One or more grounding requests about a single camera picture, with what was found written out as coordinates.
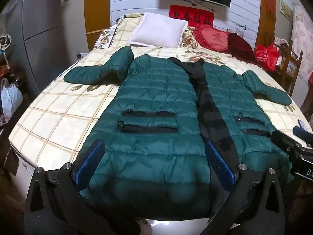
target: zipper pull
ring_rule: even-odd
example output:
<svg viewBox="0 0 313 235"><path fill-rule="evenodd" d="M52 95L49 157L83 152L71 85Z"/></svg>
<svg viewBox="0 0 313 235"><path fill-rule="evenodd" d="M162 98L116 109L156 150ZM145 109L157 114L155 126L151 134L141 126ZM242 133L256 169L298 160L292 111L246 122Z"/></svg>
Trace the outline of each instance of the zipper pull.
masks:
<svg viewBox="0 0 313 235"><path fill-rule="evenodd" d="M243 113L239 112L238 117L236 118L236 121L239 122L240 119L244 117Z"/></svg>
<svg viewBox="0 0 313 235"><path fill-rule="evenodd" d="M122 129L123 126L124 126L124 122L123 122L123 121L119 121L119 122L117 123L117 126L118 126L120 129Z"/></svg>
<svg viewBox="0 0 313 235"><path fill-rule="evenodd" d="M122 112L122 116L129 114L129 113L133 113L133 110L125 110Z"/></svg>

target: zipper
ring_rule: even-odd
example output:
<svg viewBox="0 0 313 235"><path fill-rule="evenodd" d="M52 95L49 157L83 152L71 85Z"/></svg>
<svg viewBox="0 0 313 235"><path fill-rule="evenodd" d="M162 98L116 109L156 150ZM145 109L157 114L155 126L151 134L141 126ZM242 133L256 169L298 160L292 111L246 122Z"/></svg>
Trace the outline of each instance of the zipper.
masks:
<svg viewBox="0 0 313 235"><path fill-rule="evenodd" d="M244 117L243 113L239 113L238 117L236 118L237 122L250 122L250 123L255 123L259 125L265 125L265 123L261 120L255 119L255 118L250 118L250 117Z"/></svg>
<svg viewBox="0 0 313 235"><path fill-rule="evenodd" d="M122 112L123 117L145 117L145 118L174 118L175 114L168 111L145 112L125 110Z"/></svg>
<svg viewBox="0 0 313 235"><path fill-rule="evenodd" d="M123 121L117 122L117 128L124 133L176 133L176 127L170 126L140 126L132 124L124 124Z"/></svg>
<svg viewBox="0 0 313 235"><path fill-rule="evenodd" d="M251 135L264 136L267 138L271 137L271 134L268 131L261 131L257 129L244 129L243 132Z"/></svg>

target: mattress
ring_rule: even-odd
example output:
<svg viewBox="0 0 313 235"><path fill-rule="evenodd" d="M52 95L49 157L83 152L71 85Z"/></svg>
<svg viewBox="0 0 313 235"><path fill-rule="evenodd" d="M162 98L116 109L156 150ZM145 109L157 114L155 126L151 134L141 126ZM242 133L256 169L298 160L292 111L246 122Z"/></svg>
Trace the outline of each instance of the mattress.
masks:
<svg viewBox="0 0 313 235"><path fill-rule="evenodd" d="M59 169L66 162L73 162L86 137L102 112L114 99L117 85L76 85L63 80L73 67L103 65L113 53L127 46L128 39L139 24L143 14L129 14L117 20L110 29L104 30L94 49L83 59L57 77L29 106L20 118L9 140L25 160L45 170ZM254 71L268 86L281 89L261 68L232 58L231 55L202 48L188 27L180 48L132 46L135 57L143 54L159 58L176 57L181 61L195 62L203 58L216 65L225 64L236 73ZM293 102L289 107L256 98L276 129L283 131L303 146L306 144L294 136L292 129L302 120L309 132L311 127Z"/></svg>

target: cable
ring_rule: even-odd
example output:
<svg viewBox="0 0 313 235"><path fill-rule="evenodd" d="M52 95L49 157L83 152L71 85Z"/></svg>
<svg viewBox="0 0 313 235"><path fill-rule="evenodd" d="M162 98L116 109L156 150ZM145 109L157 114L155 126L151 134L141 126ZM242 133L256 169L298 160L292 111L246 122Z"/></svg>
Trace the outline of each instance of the cable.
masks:
<svg viewBox="0 0 313 235"><path fill-rule="evenodd" d="M220 15L220 16L226 18L226 19L229 20L231 23L236 24L236 26L243 28L243 30L247 30L247 29L248 29L248 30L251 30L251 31L255 32L254 30L248 28L247 25L244 25L244 26L243 26L243 25L240 25L240 24L236 23L235 21L231 20L230 18L228 18L228 17L226 17L226 16L224 16L224 15L222 15L222 14L216 12L215 10L211 9L210 7L204 5L203 3L204 3L205 1L201 1L201 2L195 2L195 1L192 2L192 1L190 1L190 0L183 0L183 1L189 2L189 3L191 3L193 6L197 6L198 4L200 4L200 5L202 5L203 7L206 7L207 9L211 10L212 12L217 13L218 15Z"/></svg>

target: red plastic bag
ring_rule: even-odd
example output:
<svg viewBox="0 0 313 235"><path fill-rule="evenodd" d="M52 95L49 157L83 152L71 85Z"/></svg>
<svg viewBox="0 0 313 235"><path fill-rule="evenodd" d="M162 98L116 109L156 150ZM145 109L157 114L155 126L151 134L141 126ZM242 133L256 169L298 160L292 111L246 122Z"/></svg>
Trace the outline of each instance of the red plastic bag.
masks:
<svg viewBox="0 0 313 235"><path fill-rule="evenodd" d="M258 45L255 53L255 57L259 61L259 64L264 69L270 70L271 72L275 70L279 56L280 54L277 49L273 47L273 44L268 48Z"/></svg>

